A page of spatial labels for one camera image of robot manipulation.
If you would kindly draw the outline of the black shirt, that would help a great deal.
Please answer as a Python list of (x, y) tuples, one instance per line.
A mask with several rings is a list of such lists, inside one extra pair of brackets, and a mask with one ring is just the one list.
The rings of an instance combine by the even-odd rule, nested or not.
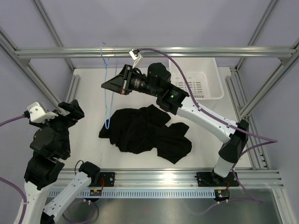
[(157, 156), (176, 164), (191, 152), (192, 142), (185, 137), (189, 126), (182, 122), (167, 126), (170, 119), (154, 105), (119, 109), (109, 128), (102, 127), (99, 138), (109, 139), (121, 152), (140, 154), (156, 148)]

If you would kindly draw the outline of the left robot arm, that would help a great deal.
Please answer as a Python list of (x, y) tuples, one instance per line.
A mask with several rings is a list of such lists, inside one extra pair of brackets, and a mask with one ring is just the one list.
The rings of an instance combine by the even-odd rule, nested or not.
[(30, 143), (33, 156), (25, 171), (25, 192), (14, 221), (16, 224), (57, 223), (84, 188), (100, 182), (100, 168), (86, 161), (59, 195), (46, 203), (64, 161), (71, 155), (69, 128), (85, 116), (75, 99), (70, 103), (61, 102), (58, 106), (67, 111), (67, 115), (57, 110), (48, 112), (38, 102), (29, 105), (24, 112), (23, 116), (29, 119), (29, 124), (38, 127), (38, 130)]

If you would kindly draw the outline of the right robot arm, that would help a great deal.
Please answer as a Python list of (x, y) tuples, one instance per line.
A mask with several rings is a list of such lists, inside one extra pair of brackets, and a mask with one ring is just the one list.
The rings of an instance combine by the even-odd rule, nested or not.
[(165, 112), (188, 119), (212, 133), (223, 144), (213, 170), (196, 174), (198, 183), (226, 187), (236, 181), (231, 170), (239, 161), (248, 141), (247, 121), (226, 121), (219, 114), (200, 105), (188, 92), (171, 83), (171, 73), (162, 63), (152, 63), (147, 74), (125, 64), (118, 75), (105, 81), (101, 87), (121, 95), (137, 91), (154, 96), (157, 98), (156, 104)]

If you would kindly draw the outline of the white plastic basket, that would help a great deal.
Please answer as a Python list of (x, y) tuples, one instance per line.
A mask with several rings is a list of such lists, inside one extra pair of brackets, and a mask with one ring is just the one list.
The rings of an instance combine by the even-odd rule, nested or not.
[(224, 97), (224, 90), (215, 58), (175, 58), (183, 71), (196, 100), (216, 100)]

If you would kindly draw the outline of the aluminium hanging rail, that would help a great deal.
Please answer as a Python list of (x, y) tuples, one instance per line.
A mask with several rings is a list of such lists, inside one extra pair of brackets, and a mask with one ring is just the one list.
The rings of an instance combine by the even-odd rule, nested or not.
[(290, 58), (296, 53), (292, 46), (275, 47), (106, 47), (106, 48), (27, 48), (17, 49), (14, 53), (22, 59), (41, 58), (128, 58), (129, 51), (140, 51), (143, 57), (270, 57)]

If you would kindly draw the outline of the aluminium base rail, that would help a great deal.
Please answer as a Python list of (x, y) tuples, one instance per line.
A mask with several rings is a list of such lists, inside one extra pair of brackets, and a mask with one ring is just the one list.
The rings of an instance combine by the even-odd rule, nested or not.
[[(117, 189), (189, 189), (198, 187), (196, 173), (200, 170), (185, 168), (167, 169), (102, 169), (114, 172)], [(277, 170), (238, 169), (237, 176), (247, 189), (280, 189), (283, 180)]]

